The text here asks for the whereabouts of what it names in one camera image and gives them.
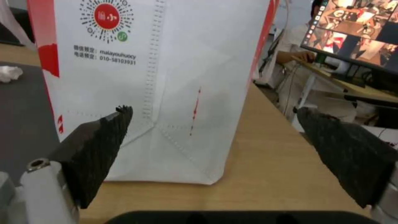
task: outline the video feed on screen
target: video feed on screen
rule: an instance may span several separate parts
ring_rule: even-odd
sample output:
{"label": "video feed on screen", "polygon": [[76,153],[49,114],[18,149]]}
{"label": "video feed on screen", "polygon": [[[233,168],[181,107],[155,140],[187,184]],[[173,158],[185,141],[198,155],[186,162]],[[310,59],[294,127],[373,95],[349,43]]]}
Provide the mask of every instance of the video feed on screen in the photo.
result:
{"label": "video feed on screen", "polygon": [[301,47],[398,74],[398,0],[324,0]]}
{"label": "video feed on screen", "polygon": [[398,23],[398,7],[392,13],[392,15],[391,15],[391,17],[390,17],[390,19],[388,21],[389,22],[393,22],[393,23]]}
{"label": "video feed on screen", "polygon": [[361,38],[351,58],[378,66],[385,66],[395,52],[397,45]]}
{"label": "video feed on screen", "polygon": [[325,29],[316,29],[308,41],[308,46],[337,54],[346,38],[346,34]]}
{"label": "video feed on screen", "polygon": [[397,3],[398,0],[330,0],[319,27],[376,39]]}

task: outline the black base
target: black base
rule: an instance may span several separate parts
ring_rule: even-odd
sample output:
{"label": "black base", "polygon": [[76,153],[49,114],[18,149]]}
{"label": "black base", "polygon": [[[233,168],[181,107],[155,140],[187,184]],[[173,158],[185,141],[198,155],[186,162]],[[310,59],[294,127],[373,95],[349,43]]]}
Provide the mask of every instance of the black base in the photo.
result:
{"label": "black base", "polygon": [[250,223],[250,224],[377,224],[376,221],[349,212],[325,211],[242,211],[242,212],[129,212],[107,222],[107,224],[130,223]]}

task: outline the red stripe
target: red stripe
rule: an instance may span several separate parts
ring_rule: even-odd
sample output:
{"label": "red stripe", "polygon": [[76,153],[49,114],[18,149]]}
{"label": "red stripe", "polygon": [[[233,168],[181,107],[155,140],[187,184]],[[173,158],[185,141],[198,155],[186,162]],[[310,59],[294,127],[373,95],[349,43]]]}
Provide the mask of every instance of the red stripe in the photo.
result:
{"label": "red stripe", "polygon": [[274,20],[276,9],[277,9],[278,5],[279,5],[279,0],[270,0],[270,2],[269,2],[267,15],[265,16],[263,28],[261,30],[260,38],[259,38],[258,44],[257,44],[256,53],[254,54],[252,66],[250,68],[250,80],[252,79],[254,71],[257,68],[257,63],[260,58],[261,51],[264,48],[264,45],[267,41],[269,30],[271,29],[272,22]]}
{"label": "red stripe", "polygon": [[[36,39],[36,45],[38,47],[38,53],[39,53],[39,58],[40,58],[40,64],[42,69],[45,69],[47,71],[49,71],[52,75],[59,77],[59,67],[58,67],[58,49],[57,49],[57,45],[54,43],[52,45],[39,45],[38,43],[40,43],[40,40],[38,40],[37,37],[37,32],[44,32],[43,30],[36,30],[35,29],[35,18],[41,16],[40,12],[37,12],[36,10],[33,10],[33,8],[37,9],[40,8],[43,11],[54,11],[54,1],[50,0],[50,1],[46,1],[45,4],[43,4],[43,2],[41,2],[41,4],[39,2],[31,2],[32,0],[28,0],[27,1],[27,8],[28,8],[28,12],[29,12],[29,19],[30,19],[30,23],[32,26],[32,30],[33,33],[35,34],[35,39]],[[39,7],[32,7],[32,4],[40,4]],[[48,29],[48,32],[55,32],[55,28],[53,29]],[[47,98],[50,102],[50,109],[51,109],[51,113],[53,114],[53,117],[55,118],[55,114],[54,114],[54,109],[53,109],[53,105],[51,103],[51,99],[50,99],[50,94],[49,94],[49,90],[48,90],[48,86],[47,86],[47,82],[44,83],[45,85],[45,91],[47,94]]]}

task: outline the white tote bag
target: white tote bag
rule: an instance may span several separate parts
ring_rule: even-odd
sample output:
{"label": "white tote bag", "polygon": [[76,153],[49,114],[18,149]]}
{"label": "white tote bag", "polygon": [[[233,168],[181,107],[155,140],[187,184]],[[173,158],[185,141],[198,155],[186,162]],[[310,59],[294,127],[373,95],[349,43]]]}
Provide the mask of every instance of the white tote bag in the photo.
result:
{"label": "white tote bag", "polygon": [[274,15],[273,4],[264,23],[270,0],[28,3],[61,141],[129,105],[107,180],[220,179]]}

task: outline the wooden table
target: wooden table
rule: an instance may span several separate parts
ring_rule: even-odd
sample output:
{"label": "wooden table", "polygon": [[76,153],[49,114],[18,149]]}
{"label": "wooden table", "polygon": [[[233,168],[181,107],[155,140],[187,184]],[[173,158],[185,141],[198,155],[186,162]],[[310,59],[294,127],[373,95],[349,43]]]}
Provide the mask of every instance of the wooden table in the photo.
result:
{"label": "wooden table", "polygon": [[332,75],[330,73],[320,69],[319,67],[317,67],[314,64],[306,63],[294,56],[293,56],[293,59],[295,61],[297,61],[298,63],[300,63],[305,68],[307,68],[308,70],[312,71],[316,76],[318,76],[322,79],[326,79],[327,81],[333,83],[334,85],[345,89],[347,92],[344,94],[346,94],[346,95],[398,103],[398,96],[388,94],[386,92],[377,90],[370,86],[365,86],[365,88],[363,88],[363,87],[353,85],[351,83],[347,83],[347,82],[344,82],[344,81],[341,81],[338,79],[334,79],[334,78],[332,78]]}
{"label": "wooden table", "polygon": [[[5,49],[19,57],[11,59]],[[20,50],[0,45],[0,61],[37,63],[34,54]],[[254,85],[219,182],[107,182],[81,211],[81,223],[103,223],[132,210],[343,210],[369,216]]]}

